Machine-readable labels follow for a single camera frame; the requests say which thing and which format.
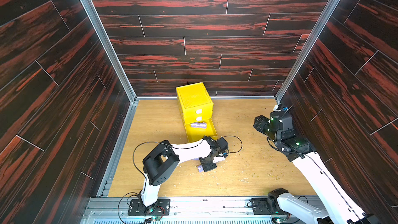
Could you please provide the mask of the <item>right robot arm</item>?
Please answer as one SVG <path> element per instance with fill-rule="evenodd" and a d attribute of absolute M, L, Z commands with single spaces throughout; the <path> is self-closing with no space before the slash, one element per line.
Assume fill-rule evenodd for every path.
<path fill-rule="evenodd" d="M 273 214 L 291 214 L 306 224 L 378 224 L 346 194 L 322 162 L 315 146 L 299 136 L 287 108 L 279 108 L 270 117 L 257 116 L 254 128 L 266 135 L 270 147 L 287 157 L 304 175 L 316 192 L 324 210 L 294 197 L 283 188 L 268 193 L 266 208 Z"/>

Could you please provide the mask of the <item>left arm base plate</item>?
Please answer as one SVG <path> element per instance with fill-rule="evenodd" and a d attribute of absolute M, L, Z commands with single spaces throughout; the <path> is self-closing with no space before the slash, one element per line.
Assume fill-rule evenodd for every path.
<path fill-rule="evenodd" d="M 145 206 L 141 198 L 132 199 L 127 214 L 129 216 L 168 216 L 170 205 L 171 200 L 166 198 L 160 198 L 150 206 Z"/>

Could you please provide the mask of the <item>yellow drawer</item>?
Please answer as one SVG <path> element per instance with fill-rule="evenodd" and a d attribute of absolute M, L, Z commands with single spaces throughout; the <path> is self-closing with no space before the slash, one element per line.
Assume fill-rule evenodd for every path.
<path fill-rule="evenodd" d="M 214 103 L 212 100 L 209 102 L 199 101 L 199 100 L 192 100 L 184 103 L 183 100 L 179 99 L 179 110 L 182 118 L 184 115 L 188 114 L 211 114 L 213 113 Z"/>
<path fill-rule="evenodd" d="M 211 114 L 188 114 L 188 115 L 184 115 L 183 117 L 183 122 L 184 124 L 191 124 L 191 123 L 195 123 L 195 122 L 208 122 L 209 119 L 212 118 Z"/>
<path fill-rule="evenodd" d="M 215 126 L 212 122 L 212 119 L 209 119 L 207 123 L 207 128 L 206 129 L 200 129 L 200 128 L 191 128 L 190 124 L 186 124 L 184 126 L 187 134 L 187 139 L 189 143 L 193 143 L 196 141 L 201 140 L 204 136 L 209 136 L 212 139 L 216 140 L 218 135 L 217 131 L 215 129 Z"/>

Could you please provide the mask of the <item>yellow top drawer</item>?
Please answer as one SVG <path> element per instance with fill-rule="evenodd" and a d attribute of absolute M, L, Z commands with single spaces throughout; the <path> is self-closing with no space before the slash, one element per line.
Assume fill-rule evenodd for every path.
<path fill-rule="evenodd" d="M 184 115 L 188 114 L 211 114 L 213 113 L 214 103 L 212 100 L 209 102 L 199 101 L 199 100 L 192 100 L 184 103 L 183 100 L 179 99 L 179 110 L 182 118 Z"/>

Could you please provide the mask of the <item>yellow bottom drawer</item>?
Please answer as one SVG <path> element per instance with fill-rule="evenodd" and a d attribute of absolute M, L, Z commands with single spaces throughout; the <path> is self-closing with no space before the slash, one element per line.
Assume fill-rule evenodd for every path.
<path fill-rule="evenodd" d="M 200 129 L 200 128 L 191 128 L 190 124 L 186 124 L 184 126 L 187 134 L 187 139 L 189 143 L 193 143 L 196 141 L 201 140 L 204 136 L 209 136 L 212 139 L 216 140 L 218 135 L 217 131 L 215 129 L 215 126 L 212 122 L 212 119 L 209 119 L 207 123 L 207 128 L 206 129 Z"/>

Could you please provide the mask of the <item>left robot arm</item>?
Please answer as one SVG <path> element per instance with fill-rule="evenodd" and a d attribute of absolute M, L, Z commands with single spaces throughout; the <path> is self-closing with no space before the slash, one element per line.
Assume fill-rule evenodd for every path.
<path fill-rule="evenodd" d="M 229 144 L 224 138 L 217 140 L 204 136 L 201 140 L 186 144 L 160 142 L 144 159 L 145 184 L 141 192 L 144 206 L 154 205 L 158 200 L 160 185 L 166 182 L 177 166 L 190 160 L 199 160 L 200 172 L 217 167 L 216 163 L 228 156 Z"/>

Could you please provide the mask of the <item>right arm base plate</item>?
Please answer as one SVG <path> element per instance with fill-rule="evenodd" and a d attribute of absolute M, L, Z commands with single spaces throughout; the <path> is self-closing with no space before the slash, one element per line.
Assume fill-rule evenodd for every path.
<path fill-rule="evenodd" d="M 268 198 L 252 198 L 247 203 L 247 207 L 251 208 L 254 215 L 272 215 L 268 209 Z"/>

